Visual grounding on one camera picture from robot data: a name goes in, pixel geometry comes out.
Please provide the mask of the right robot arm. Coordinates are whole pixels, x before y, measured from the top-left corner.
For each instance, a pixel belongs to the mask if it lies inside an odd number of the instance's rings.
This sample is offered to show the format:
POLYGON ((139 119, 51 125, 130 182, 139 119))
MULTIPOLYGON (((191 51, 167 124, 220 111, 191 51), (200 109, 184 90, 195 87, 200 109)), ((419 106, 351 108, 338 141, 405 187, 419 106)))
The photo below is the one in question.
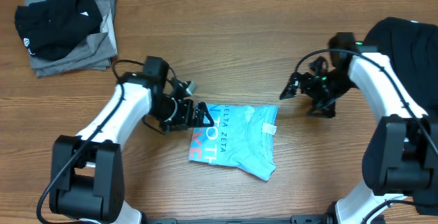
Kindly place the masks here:
POLYGON ((294 71, 281 93, 312 100, 309 116, 332 118, 337 100, 351 88, 363 93, 376 129, 363 155, 362 180, 325 214, 301 214, 293 223, 383 223, 396 204, 419 214, 437 213, 437 119, 418 105, 391 67, 371 45, 339 32, 329 40, 329 57, 317 50, 305 56, 309 71, 294 71))

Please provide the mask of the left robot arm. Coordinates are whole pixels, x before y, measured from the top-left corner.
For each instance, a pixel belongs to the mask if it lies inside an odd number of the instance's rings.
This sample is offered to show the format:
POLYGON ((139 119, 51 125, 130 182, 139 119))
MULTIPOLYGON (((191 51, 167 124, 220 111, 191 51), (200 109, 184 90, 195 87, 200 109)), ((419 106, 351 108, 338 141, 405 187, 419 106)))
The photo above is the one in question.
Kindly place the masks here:
POLYGON ((116 76, 112 98, 86 128, 54 142, 51 181, 36 209, 41 223, 45 201, 71 223, 146 223, 145 213, 125 200, 122 150, 137 124, 152 116, 163 135, 214 125, 206 104, 190 98, 195 82, 169 79, 173 69, 159 57, 141 67, 116 76))

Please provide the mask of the light blue t-shirt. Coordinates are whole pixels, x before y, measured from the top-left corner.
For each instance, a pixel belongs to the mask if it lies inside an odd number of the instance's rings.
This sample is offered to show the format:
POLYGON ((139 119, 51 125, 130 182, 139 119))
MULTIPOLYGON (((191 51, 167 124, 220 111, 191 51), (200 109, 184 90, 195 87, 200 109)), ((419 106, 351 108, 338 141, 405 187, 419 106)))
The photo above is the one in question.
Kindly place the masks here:
POLYGON ((242 169, 263 181, 275 171, 276 105, 208 104, 214 125, 194 128, 188 160, 242 169))

